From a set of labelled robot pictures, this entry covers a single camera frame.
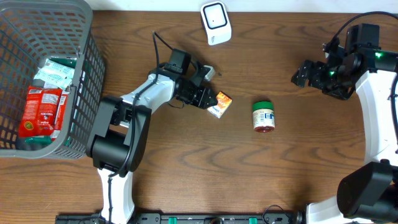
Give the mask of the small orange white box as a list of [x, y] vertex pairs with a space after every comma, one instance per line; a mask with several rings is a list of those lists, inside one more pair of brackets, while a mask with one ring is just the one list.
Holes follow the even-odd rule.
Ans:
[[228, 109], [228, 107], [232, 104], [232, 98], [223, 93], [219, 92], [216, 96], [217, 105], [211, 106], [207, 109], [212, 115], [217, 118], [221, 118], [224, 112]]

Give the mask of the light green wipes pack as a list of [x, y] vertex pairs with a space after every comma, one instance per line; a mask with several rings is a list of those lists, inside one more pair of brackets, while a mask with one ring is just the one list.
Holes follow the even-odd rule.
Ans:
[[44, 66], [35, 74], [34, 80], [42, 80], [62, 90], [66, 90], [72, 84], [74, 73], [74, 68], [47, 59]]

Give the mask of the red snack bag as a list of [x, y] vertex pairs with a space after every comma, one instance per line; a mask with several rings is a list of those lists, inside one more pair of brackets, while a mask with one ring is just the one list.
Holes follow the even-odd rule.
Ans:
[[45, 89], [29, 86], [24, 114], [19, 125], [19, 137], [50, 136], [55, 127], [55, 117], [62, 89]]

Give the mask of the green white package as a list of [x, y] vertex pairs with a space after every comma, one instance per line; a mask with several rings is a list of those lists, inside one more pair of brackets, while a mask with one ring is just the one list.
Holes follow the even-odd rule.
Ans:
[[[46, 83], [46, 82], [44, 82], [42, 80], [34, 80], [34, 84], [31, 85], [31, 86], [37, 86], [37, 87], [45, 88], [45, 89], [56, 89], [56, 88], [58, 88], [58, 87], [56, 87], [54, 85], [51, 85], [49, 83]], [[63, 91], [67, 91], [70, 94], [70, 86], [66, 90], [63, 90]], [[36, 145], [40, 145], [40, 146], [44, 147], [44, 146], [48, 146], [49, 144], [51, 144], [53, 142], [51, 140], [50, 136], [34, 136], [34, 137], [23, 138], [23, 139], [24, 139], [24, 141], [27, 144], [36, 144]]]

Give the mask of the red stick sachet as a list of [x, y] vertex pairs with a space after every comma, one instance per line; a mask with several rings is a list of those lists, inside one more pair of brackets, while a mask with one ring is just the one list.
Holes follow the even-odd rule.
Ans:
[[67, 92], [67, 91], [63, 91], [61, 94], [60, 101], [59, 101], [58, 108], [57, 108], [57, 115], [55, 118], [54, 131], [50, 136], [52, 141], [56, 140], [56, 138], [58, 137], [58, 135], [60, 134], [60, 131], [62, 129], [63, 118], [65, 115], [68, 96], [69, 96], [69, 92]]

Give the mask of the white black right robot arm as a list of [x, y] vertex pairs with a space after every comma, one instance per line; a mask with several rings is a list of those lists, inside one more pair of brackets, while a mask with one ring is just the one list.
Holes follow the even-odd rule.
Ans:
[[358, 47], [327, 61], [304, 61], [292, 83], [347, 100], [356, 93], [366, 148], [361, 168], [343, 178], [335, 196], [307, 205], [306, 223], [397, 222], [397, 54]]

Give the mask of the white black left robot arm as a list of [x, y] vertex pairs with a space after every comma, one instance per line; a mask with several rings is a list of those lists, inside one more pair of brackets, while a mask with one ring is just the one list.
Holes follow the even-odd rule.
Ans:
[[215, 92], [206, 86], [215, 69], [194, 64], [194, 74], [184, 78], [175, 65], [163, 63], [150, 71], [147, 80], [123, 96], [106, 96], [100, 104], [86, 145], [101, 178], [104, 223], [128, 223], [135, 204], [133, 173], [146, 149], [154, 112], [172, 99], [207, 109], [217, 104]]

